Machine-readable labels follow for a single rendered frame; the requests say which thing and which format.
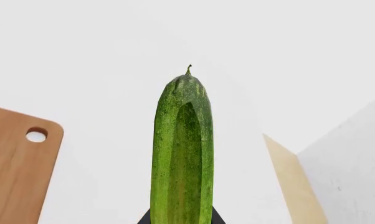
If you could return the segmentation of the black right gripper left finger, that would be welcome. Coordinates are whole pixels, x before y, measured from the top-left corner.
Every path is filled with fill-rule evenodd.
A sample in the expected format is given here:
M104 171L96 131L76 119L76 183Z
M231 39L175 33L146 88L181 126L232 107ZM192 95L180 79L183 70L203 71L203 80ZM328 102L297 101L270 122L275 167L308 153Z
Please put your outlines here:
M150 222L150 209L143 215L137 224L151 224Z

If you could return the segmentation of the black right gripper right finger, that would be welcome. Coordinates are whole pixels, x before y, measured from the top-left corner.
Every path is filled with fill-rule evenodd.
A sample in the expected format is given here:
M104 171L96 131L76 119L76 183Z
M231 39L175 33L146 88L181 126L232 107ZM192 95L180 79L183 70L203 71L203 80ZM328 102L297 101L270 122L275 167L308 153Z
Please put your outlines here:
M212 208L212 224L226 224L214 207Z

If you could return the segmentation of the green cucumber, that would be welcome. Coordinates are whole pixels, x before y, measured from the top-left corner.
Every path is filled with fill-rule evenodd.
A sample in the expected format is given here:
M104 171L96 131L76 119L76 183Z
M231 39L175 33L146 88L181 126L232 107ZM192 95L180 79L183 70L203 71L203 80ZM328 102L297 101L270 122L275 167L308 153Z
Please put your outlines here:
M206 89L190 71L169 82L154 119L151 224L211 224L214 137Z

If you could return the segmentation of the wooden cutting board with hole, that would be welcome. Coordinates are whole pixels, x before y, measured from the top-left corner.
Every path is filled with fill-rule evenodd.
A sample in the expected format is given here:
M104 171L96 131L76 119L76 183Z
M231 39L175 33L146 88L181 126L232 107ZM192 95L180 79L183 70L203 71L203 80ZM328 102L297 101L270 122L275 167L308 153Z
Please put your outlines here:
M37 224L63 135L53 121L0 108L0 224Z

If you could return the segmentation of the white cabinet with wood edge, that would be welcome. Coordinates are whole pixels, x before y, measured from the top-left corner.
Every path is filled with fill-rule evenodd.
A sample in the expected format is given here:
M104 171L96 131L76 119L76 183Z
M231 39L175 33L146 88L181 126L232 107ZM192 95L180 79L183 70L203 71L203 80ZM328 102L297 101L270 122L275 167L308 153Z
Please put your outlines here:
M375 100L298 153L264 140L293 224L375 224Z

